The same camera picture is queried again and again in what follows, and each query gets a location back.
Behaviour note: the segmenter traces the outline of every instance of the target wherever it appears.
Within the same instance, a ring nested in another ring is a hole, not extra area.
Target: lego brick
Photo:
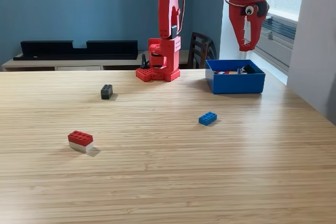
[[[90,151],[94,146],[93,146],[93,142],[87,146],[82,146],[82,145],[79,145],[79,144],[75,144],[75,143],[72,143],[72,142],[69,142],[69,146],[75,150],[78,150],[80,152],[88,152]]]
[[[68,140],[74,144],[87,146],[93,142],[93,137],[83,132],[74,131],[68,135]]]
[[[103,100],[109,100],[113,95],[112,85],[106,84],[100,91]]]
[[[198,122],[200,124],[203,124],[205,126],[208,126],[209,124],[215,122],[217,120],[217,114],[212,113],[212,112],[208,112],[205,115],[202,115]]]

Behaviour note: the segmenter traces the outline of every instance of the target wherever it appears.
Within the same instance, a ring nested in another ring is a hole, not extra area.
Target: chair backrest
[[[199,33],[193,33],[191,37],[190,50],[189,50],[189,58],[187,68],[194,68],[194,59],[195,54],[199,56],[199,63],[196,64],[196,68],[205,68],[205,60],[216,59],[216,48],[213,41]]]

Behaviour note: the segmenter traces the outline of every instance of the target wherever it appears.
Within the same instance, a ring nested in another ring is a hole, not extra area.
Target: table surface
[[[263,94],[204,76],[0,73],[1,223],[335,224],[336,127],[269,73]],[[72,150],[74,130],[96,148]]]
[[[81,67],[81,66],[140,66],[142,54],[149,60],[148,51],[139,51],[136,60],[9,60],[2,67],[28,68],[28,67]],[[187,64],[189,50],[180,50],[180,64]]]

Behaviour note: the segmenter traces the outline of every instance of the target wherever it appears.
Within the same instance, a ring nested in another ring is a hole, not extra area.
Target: red robotic arm
[[[269,6],[266,0],[230,0],[229,18],[235,31],[241,51],[255,49],[259,39],[263,21]],[[159,0],[159,30],[160,39],[149,39],[150,67],[136,71],[137,77],[143,81],[166,80],[172,81],[180,76],[179,51],[181,38],[178,36],[182,29],[184,16],[180,10],[179,0]],[[251,23],[251,41],[245,44],[245,19]]]
[[[261,26],[266,18],[268,4],[266,0],[232,0],[229,4],[229,17],[233,25],[240,50],[254,50],[257,45]],[[177,26],[177,34],[182,29],[184,3],[182,16],[179,8],[179,0],[159,0],[159,29],[160,37],[163,39],[172,36],[172,27]],[[245,44],[245,18],[251,22],[251,42]]]

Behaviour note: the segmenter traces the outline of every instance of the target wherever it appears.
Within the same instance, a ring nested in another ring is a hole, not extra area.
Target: blue box
[[[216,120],[217,120],[217,114],[208,112],[198,119],[198,123],[208,126],[209,124],[215,122]]]
[[[250,65],[256,73],[215,74],[214,71],[237,71]],[[214,94],[262,93],[266,74],[251,60],[207,60],[206,80]]]

